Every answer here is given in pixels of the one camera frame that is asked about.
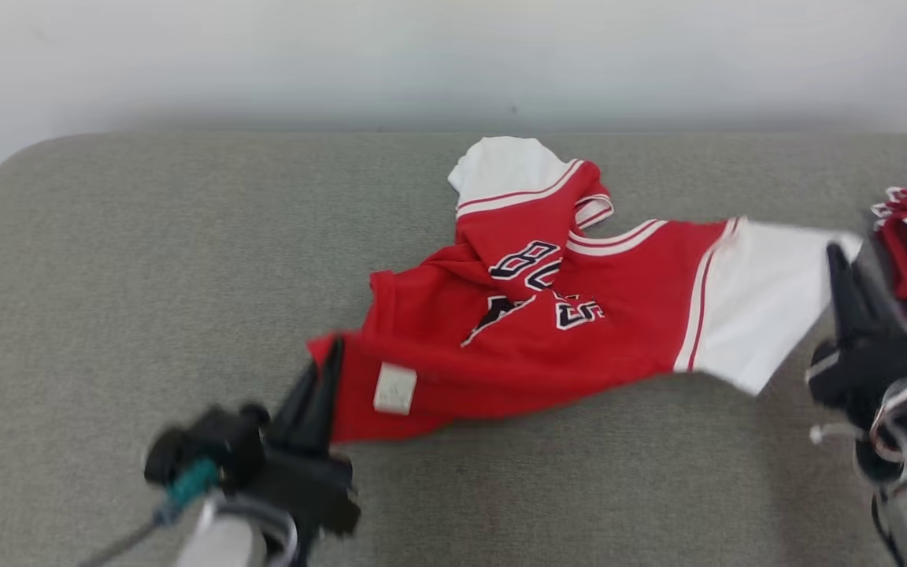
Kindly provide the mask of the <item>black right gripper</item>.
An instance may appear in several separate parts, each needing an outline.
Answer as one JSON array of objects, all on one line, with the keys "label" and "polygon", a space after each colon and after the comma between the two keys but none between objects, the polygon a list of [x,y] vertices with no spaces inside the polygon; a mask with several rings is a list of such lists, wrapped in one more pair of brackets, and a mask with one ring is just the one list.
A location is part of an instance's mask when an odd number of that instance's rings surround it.
[{"label": "black right gripper", "polygon": [[842,245],[827,245],[827,263],[836,342],[814,348],[805,382],[814,402],[841,409],[852,395],[882,394],[907,378],[907,333],[881,281]]}]

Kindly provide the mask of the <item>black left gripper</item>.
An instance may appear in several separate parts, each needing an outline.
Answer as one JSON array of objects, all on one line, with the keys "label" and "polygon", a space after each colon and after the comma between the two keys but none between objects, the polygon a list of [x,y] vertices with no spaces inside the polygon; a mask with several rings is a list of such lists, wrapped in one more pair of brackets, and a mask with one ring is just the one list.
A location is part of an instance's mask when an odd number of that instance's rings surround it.
[{"label": "black left gripper", "polygon": [[350,538],[362,519],[352,463],[330,453],[343,366],[343,338],[309,364],[268,424],[265,461],[245,485],[245,500],[258,513],[280,551],[267,567],[307,567],[321,537]]}]

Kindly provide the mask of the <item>red white-sleeved Bulls jersey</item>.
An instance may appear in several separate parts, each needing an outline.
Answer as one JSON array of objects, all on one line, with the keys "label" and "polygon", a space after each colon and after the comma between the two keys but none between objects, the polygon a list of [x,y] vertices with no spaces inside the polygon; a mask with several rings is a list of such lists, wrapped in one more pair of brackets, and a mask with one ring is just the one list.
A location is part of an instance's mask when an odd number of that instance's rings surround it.
[{"label": "red white-sleeved Bulls jersey", "polygon": [[831,301],[828,244],[861,238],[750,221],[650,219],[584,230],[614,205],[590,161],[488,137],[458,158],[453,244],[375,272],[341,334],[336,443],[402,440],[527,415],[665,374],[758,395]]}]

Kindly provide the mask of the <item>grey fabric sofa cushion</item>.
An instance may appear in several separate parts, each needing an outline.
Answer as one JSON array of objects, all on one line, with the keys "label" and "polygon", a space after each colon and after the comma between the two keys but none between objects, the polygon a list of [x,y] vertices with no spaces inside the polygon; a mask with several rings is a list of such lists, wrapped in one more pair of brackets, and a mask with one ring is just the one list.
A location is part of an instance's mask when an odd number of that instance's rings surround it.
[{"label": "grey fabric sofa cushion", "polygon": [[[0,567],[75,567],[148,519],[142,466],[212,403],[276,405],[368,276],[454,236],[478,133],[83,134],[0,165]],[[803,373],[655,378],[339,449],[362,521],[321,567],[878,567],[870,488]]]}]

